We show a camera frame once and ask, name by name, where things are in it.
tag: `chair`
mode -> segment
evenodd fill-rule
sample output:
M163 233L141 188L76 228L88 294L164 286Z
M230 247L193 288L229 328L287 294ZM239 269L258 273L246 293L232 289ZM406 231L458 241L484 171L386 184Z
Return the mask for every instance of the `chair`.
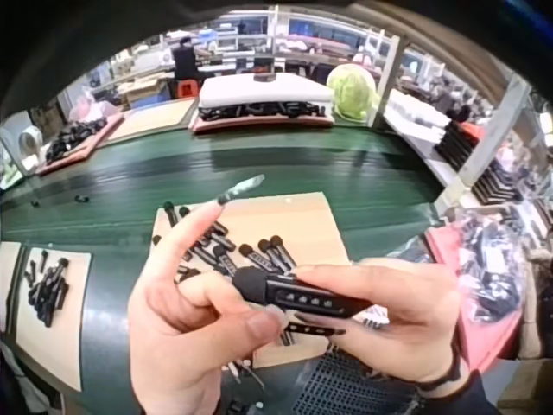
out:
M180 80L176 94L179 98L197 97L199 95L198 90L197 80Z

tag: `bracelet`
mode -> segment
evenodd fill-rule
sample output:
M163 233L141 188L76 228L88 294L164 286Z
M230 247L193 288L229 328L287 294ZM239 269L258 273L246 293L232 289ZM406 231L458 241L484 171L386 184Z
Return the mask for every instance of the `bracelet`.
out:
M453 361L449 370L441 377L431 382L412 382L423 392L430 392L441 385L458 380L461 377L461 354L453 349Z

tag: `green conveyor belt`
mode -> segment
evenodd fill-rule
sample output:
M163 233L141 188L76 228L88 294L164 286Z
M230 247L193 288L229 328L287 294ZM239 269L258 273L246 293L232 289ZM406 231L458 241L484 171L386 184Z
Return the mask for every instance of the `green conveyor belt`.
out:
M69 393L85 408L137 413L126 303L164 201L205 201L264 173L267 179L251 196L324 192L355 260L384 255L428 227L430 204L442 187L402 138L346 126L271 130L201 139L191 139L187 131L142 137L99 149L85 163L33 177L3 196L2 240L93 254L81 331L84 392ZM77 203L76 195L91 202ZM32 200L40 207L32 207ZM111 335L100 335L106 331Z

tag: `sleeve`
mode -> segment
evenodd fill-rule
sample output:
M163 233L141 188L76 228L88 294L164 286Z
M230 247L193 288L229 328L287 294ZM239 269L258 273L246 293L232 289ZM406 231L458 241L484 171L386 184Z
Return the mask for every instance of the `sleeve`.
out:
M500 415L487 400L482 378L473 372L465 387L454 395L423 402L421 415Z

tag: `hand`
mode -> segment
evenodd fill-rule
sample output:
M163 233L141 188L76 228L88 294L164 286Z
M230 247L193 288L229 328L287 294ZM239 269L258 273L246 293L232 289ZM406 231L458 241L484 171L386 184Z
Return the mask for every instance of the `hand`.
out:
M412 382L437 380L451 368L461 296L456 278L445 266L367 259L356 266L300 267L296 275L388 309L391 323L379 330L354 320L298 314L306 322L344 329L346 333L332 342L369 367Z
M274 341L286 325L281 310L252 310L217 272L175 285L182 254L222 209L209 202L181 220L154 249L130 296L130 377L149 415L212 414L221 367Z

